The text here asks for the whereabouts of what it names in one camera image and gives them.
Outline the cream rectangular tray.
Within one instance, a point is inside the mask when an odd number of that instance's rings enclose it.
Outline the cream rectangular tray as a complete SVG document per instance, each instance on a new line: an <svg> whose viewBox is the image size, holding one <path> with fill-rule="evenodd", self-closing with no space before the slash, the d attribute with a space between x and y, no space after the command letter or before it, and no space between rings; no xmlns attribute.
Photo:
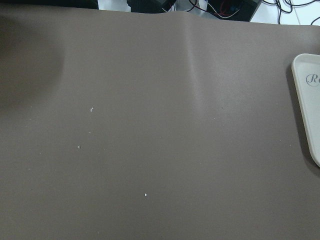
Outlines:
<svg viewBox="0 0 320 240"><path fill-rule="evenodd" d="M310 155L320 165L320 56L302 53L291 64Z"/></svg>

